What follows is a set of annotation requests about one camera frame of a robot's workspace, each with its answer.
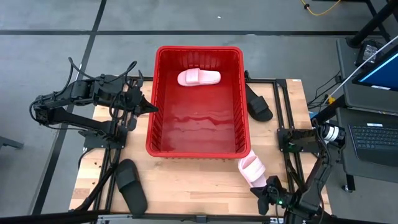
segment wooden table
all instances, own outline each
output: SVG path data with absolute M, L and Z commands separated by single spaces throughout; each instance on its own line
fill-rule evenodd
M 251 146 L 266 167 L 266 176 L 278 175 L 287 188 L 283 155 L 279 151 L 276 130 L 279 127 L 271 84 L 251 83 L 257 95 L 267 101 L 274 117 L 265 123 L 253 120 L 249 115 Z M 311 128 L 302 82 L 287 80 L 294 125 L 297 129 Z M 144 82 L 142 91 L 150 99 L 152 82 Z M 280 103 L 287 124 L 282 89 Z M 98 121 L 110 119 L 108 108 L 97 106 L 93 118 Z M 207 215 L 259 215 L 257 198 L 250 193 L 248 183 L 238 171 L 237 160 L 224 159 L 164 159 L 152 157 L 146 151 L 146 136 L 149 115 L 137 120 L 137 128 L 127 136 L 126 147 L 120 161 L 133 160 L 138 168 L 142 186 L 148 200 L 147 213 L 207 214 Z M 79 206 L 93 190 L 100 176 L 104 149 L 94 149 L 81 162 L 70 209 Z M 305 178 L 308 177 L 316 159 L 311 154 L 301 153 Z M 104 208 L 108 185 L 104 187 L 100 208 Z M 325 210 L 330 213 L 326 188 L 322 191 Z M 111 212 L 129 213 L 128 207 L 115 187 Z M 270 207 L 267 215 L 275 215 Z

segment red plastic basket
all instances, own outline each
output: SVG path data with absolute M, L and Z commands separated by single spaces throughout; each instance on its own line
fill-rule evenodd
M 189 68 L 215 70 L 215 85 L 177 82 Z M 237 47 L 163 46 L 156 53 L 146 148 L 157 157 L 243 158 L 250 151 L 243 53 Z

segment monitor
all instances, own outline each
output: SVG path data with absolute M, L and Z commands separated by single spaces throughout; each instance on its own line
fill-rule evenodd
M 398 91 L 398 45 L 360 73 L 353 83 L 382 90 Z

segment table leg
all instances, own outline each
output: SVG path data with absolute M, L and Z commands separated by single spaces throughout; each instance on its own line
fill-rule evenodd
M 348 193 L 352 193 L 355 190 L 355 181 L 353 175 L 346 174 L 347 185 L 342 186 L 341 188 Z
M 327 106 L 325 109 L 321 110 L 321 112 L 315 115 L 312 120 L 317 119 L 318 124 L 322 124 L 336 115 L 337 108 L 347 108 L 344 95 L 341 95 L 336 101 Z
M 24 147 L 24 144 L 8 138 L 0 137 L 0 147 L 1 146 L 11 146 L 16 149 L 22 149 L 22 147 Z

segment desk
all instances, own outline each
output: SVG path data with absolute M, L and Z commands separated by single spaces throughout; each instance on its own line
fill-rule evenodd
M 354 62 L 359 49 L 349 47 L 345 39 L 338 39 L 336 46 L 341 77 L 345 79 L 356 69 Z M 391 99 L 398 98 L 398 92 L 353 84 L 352 79 L 343 85 L 344 94 L 314 117 L 319 123 L 334 117 L 337 108 L 364 108 L 374 111 L 398 112 L 398 104 L 391 102 Z
M 386 119 L 390 124 L 398 125 L 398 121 L 391 120 L 391 115 L 386 114 L 374 114 L 372 112 L 349 110 L 344 108 L 338 108 L 336 113 L 338 126 L 345 128 L 346 131 L 348 130 L 349 124 L 355 124 L 355 122 L 363 123 L 363 121 L 368 121 L 370 123 L 385 123 Z M 359 160 L 356 157 L 353 140 L 349 134 L 346 138 L 346 146 L 343 150 L 342 157 L 343 168 L 348 175 L 356 175 L 398 183 L 398 168 Z
M 287 178 L 283 155 L 279 151 L 276 138 L 278 126 L 273 87 L 271 84 L 250 83 L 249 86 L 267 101 L 274 117 L 265 123 L 249 116 L 251 145 L 254 152 L 266 166 L 266 176 L 278 175 L 287 188 Z M 289 98 L 297 129 L 311 128 L 307 103 L 300 80 L 287 80 Z M 142 92 L 150 99 L 152 82 L 144 82 Z M 282 90 L 280 103 L 287 115 Z M 109 120 L 108 108 L 97 106 L 93 118 Z M 146 213 L 161 214 L 207 214 L 259 216 L 257 198 L 250 193 L 248 183 L 238 171 L 237 160 L 224 159 L 164 159 L 152 157 L 146 151 L 146 134 L 149 115 L 137 120 L 137 128 L 127 136 L 126 147 L 121 158 L 133 160 L 140 173 L 144 192 L 148 200 Z M 70 208 L 76 208 L 93 190 L 100 175 L 104 149 L 94 149 L 81 162 Z M 311 154 L 302 154 L 303 173 L 308 177 L 316 159 Z M 105 185 L 100 208 L 104 208 L 108 185 Z M 326 188 L 322 191 L 325 210 L 331 213 Z M 275 207 L 270 207 L 267 215 L 275 215 Z M 115 187 L 111 212 L 129 213 L 122 195 Z

